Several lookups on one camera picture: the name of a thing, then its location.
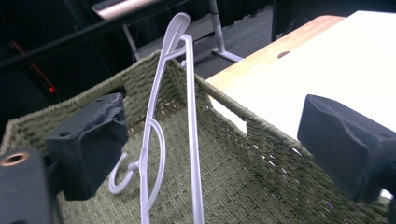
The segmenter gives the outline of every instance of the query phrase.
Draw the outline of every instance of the wicker weave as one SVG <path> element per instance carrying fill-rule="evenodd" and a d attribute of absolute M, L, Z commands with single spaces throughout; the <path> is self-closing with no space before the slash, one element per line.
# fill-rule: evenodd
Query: wicker weave
<path fill-rule="evenodd" d="M 127 161 L 136 160 L 158 58 L 156 52 L 79 96 L 11 120 L 0 154 L 20 147 L 46 150 L 46 135 L 63 120 L 95 98 L 124 88 L 130 139 L 123 151 L 130 155 Z M 192 223 L 185 76 L 176 61 L 169 62 L 159 93 L 156 119 L 168 150 L 163 185 L 150 212 L 152 223 Z M 201 78 L 195 83 L 206 223 L 386 223 L 383 203 L 348 202 L 299 142 Z M 247 123 L 247 134 L 212 107 L 209 95 Z M 152 141 L 151 186 L 159 159 L 155 134 Z M 85 202 L 66 202 L 60 196 L 64 222 L 138 223 L 138 182 L 136 175 L 122 194 L 114 196 L 106 181 Z"/>

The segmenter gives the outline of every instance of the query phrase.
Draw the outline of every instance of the clothes hanger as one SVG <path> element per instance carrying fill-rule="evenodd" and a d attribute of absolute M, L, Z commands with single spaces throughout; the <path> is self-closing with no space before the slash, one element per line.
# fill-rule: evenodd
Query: clothes hanger
<path fill-rule="evenodd" d="M 134 172 L 138 171 L 140 174 L 140 216 L 142 224 L 149 224 L 149 210 L 154 204 L 158 193 L 160 191 L 161 183 L 163 181 L 163 172 L 165 166 L 165 139 L 163 130 L 160 124 L 154 118 L 155 105 L 157 102 L 157 95 L 163 78 L 165 64 L 168 60 L 175 59 L 178 56 L 186 54 L 186 70 L 187 70 L 187 107 L 189 120 L 189 146 L 190 146 L 190 162 L 191 162 L 191 190 L 192 190 L 192 209 L 194 223 L 204 223 L 204 206 L 201 188 L 201 174 L 198 150 L 198 136 L 196 126 L 196 111 L 195 111 L 195 89 L 194 89 L 194 67 L 193 67 L 193 50 L 192 37 L 185 35 L 190 24 L 190 17 L 186 13 L 178 13 L 170 21 L 163 39 L 163 47 L 157 66 L 154 83 L 151 89 L 151 95 L 148 101 L 148 111 L 146 115 L 145 128 L 143 133 L 143 146 L 140 152 L 138 161 L 131 162 L 128 165 L 128 172 L 119 185 L 116 184 L 115 179 L 120 164 L 127 157 L 123 153 L 119 162 L 114 167 L 109 177 L 109 190 L 113 194 L 121 193 L 128 185 Z M 185 42 L 185 46 L 176 49 L 180 40 Z M 149 156 L 149 141 L 151 128 L 156 132 L 160 143 L 160 163 L 153 190 L 149 195 L 149 178 L 148 178 L 148 156 Z"/>

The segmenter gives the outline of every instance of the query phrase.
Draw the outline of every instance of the red light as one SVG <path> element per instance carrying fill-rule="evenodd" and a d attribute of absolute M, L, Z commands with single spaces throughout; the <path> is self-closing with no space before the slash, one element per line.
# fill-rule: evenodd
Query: red light
<path fill-rule="evenodd" d="M 49 92 L 50 93 L 55 93 L 55 89 L 53 87 L 49 87 Z"/>

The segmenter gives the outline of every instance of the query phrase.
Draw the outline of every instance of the brass ring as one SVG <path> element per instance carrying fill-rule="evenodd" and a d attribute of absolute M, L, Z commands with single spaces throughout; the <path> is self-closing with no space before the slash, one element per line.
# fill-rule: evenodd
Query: brass ring
<path fill-rule="evenodd" d="M 29 158 L 28 152 L 19 152 L 7 156 L 5 159 L 0 161 L 0 166 L 12 166 L 26 161 Z"/>

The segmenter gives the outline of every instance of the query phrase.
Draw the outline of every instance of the basket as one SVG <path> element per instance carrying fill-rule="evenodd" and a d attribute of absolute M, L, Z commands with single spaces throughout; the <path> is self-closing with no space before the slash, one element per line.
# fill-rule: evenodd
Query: basket
<path fill-rule="evenodd" d="M 45 151 L 46 135 L 63 120 L 97 97 L 125 91 L 130 139 L 123 151 L 130 155 L 127 161 L 136 160 L 158 59 L 159 52 L 155 52 L 70 100 L 11 120 L 0 154 L 21 147 Z M 163 185 L 150 211 L 152 223 L 192 223 L 185 74 L 177 61 L 169 62 L 159 93 L 155 116 L 163 127 L 168 150 Z M 198 76 L 195 85 L 206 223 L 387 222 L 384 203 L 349 202 L 298 141 Z M 247 133 L 214 109 L 211 98 L 245 121 Z M 148 162 L 151 186 L 159 159 L 155 139 Z M 68 202 L 62 194 L 59 201 L 64 223 L 140 221 L 137 175 L 120 195 L 112 195 L 105 181 L 88 201 Z"/>

